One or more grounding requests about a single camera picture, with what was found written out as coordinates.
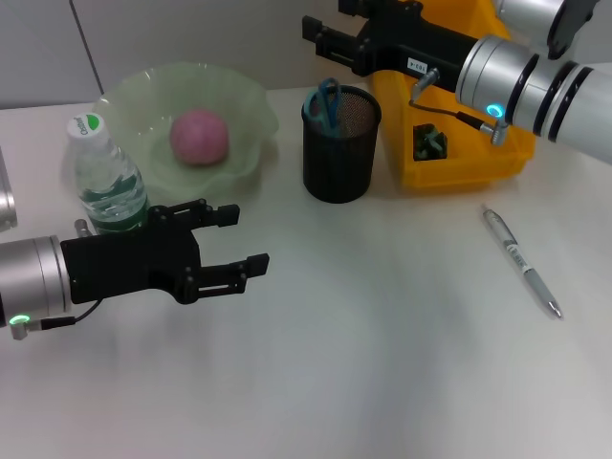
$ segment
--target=yellow plastic bin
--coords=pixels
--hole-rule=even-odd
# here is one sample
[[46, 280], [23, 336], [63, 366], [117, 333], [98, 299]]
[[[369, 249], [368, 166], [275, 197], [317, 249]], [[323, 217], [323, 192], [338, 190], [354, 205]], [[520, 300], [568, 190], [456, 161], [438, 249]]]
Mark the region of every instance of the yellow plastic bin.
[[[432, 23], [481, 38], [493, 33], [508, 38], [503, 24], [495, 17], [491, 0], [421, 0], [423, 17]], [[382, 108], [382, 128], [389, 160], [399, 172], [403, 186], [413, 190], [454, 190], [485, 186], [519, 174], [534, 156], [536, 137], [511, 127], [506, 143], [491, 145], [490, 137], [445, 115], [416, 110], [408, 105], [415, 78], [398, 72], [373, 75], [374, 92]], [[460, 105], [453, 93], [439, 88], [425, 90], [419, 104], [463, 111], [494, 124], [494, 119]], [[448, 137], [445, 160], [414, 161], [412, 129], [434, 124]]]

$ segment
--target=pen cup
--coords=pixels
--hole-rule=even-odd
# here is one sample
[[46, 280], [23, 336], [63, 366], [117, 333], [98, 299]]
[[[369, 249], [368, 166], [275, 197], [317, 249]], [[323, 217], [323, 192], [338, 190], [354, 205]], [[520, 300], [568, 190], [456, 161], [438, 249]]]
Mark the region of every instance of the pen cup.
[[[330, 90], [330, 100], [336, 93]], [[319, 113], [314, 98], [311, 113]], [[320, 201], [344, 204], [360, 198], [370, 187], [372, 164], [381, 106], [369, 93], [342, 86], [337, 121], [339, 135], [323, 133], [320, 123], [311, 121], [302, 107], [304, 121], [304, 185]]]

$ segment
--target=robotic arm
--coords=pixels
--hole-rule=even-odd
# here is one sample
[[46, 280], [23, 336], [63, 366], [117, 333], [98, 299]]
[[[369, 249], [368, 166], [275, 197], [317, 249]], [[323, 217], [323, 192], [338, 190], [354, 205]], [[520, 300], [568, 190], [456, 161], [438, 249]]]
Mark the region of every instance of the robotic arm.
[[223, 266], [202, 267], [193, 230], [238, 223], [240, 208], [214, 210], [204, 199], [149, 210], [140, 229], [92, 236], [77, 222], [78, 239], [41, 237], [0, 245], [0, 327], [15, 339], [28, 332], [75, 325], [73, 303], [147, 289], [162, 290], [180, 304], [243, 294], [249, 278], [264, 275], [270, 257], [251, 256]]
[[515, 125], [612, 164], [612, 77], [559, 59], [598, 1], [494, 0], [498, 17], [545, 44], [549, 58], [497, 36], [477, 40], [429, 23], [417, 1], [339, 0], [341, 12], [368, 18], [357, 37], [308, 16], [302, 34], [317, 55], [357, 75], [395, 70], [418, 78], [411, 104], [429, 85], [453, 92], [459, 103], [497, 119], [493, 127], [456, 116], [492, 134], [493, 144]]

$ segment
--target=label sticker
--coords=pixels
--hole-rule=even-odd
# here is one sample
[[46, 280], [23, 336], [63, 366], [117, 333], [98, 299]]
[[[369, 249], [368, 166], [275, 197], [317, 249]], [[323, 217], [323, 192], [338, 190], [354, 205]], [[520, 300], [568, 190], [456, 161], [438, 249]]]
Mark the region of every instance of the label sticker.
[[523, 253], [518, 248], [517, 244], [511, 244], [506, 248], [506, 250], [510, 255], [513, 256], [514, 261], [516, 262], [520, 270], [523, 272], [523, 274], [533, 269], [533, 267], [527, 261], [527, 258], [525, 258], [525, 255], [523, 255]]
[[421, 62], [420, 60], [408, 59], [408, 69], [414, 70], [415, 72], [419, 72], [420, 74], [427, 73], [427, 64]]

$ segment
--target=silver pen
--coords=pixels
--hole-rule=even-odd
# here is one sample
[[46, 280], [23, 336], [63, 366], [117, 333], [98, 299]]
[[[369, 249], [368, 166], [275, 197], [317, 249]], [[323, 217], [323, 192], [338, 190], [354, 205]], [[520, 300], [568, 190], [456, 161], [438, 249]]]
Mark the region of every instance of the silver pen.
[[499, 241], [504, 245], [504, 248], [512, 256], [514, 262], [516, 265], [518, 265], [518, 268], [520, 268], [520, 270], [523, 272], [527, 283], [533, 289], [534, 293], [544, 304], [544, 306], [555, 314], [555, 316], [563, 319], [563, 313], [558, 307], [555, 297], [553, 294], [551, 294], [551, 291], [548, 290], [548, 287], [546, 287], [546, 284], [544, 284], [542, 278], [539, 276], [534, 267], [529, 264], [525, 255], [523, 255], [521, 252], [520, 248], [518, 247], [518, 242], [516, 242], [516, 238], [508, 228], [508, 225], [506, 225], [506, 222], [504, 222], [504, 220], [490, 208], [483, 206], [483, 210], [483, 216], [491, 227], [491, 230], [495, 233]]

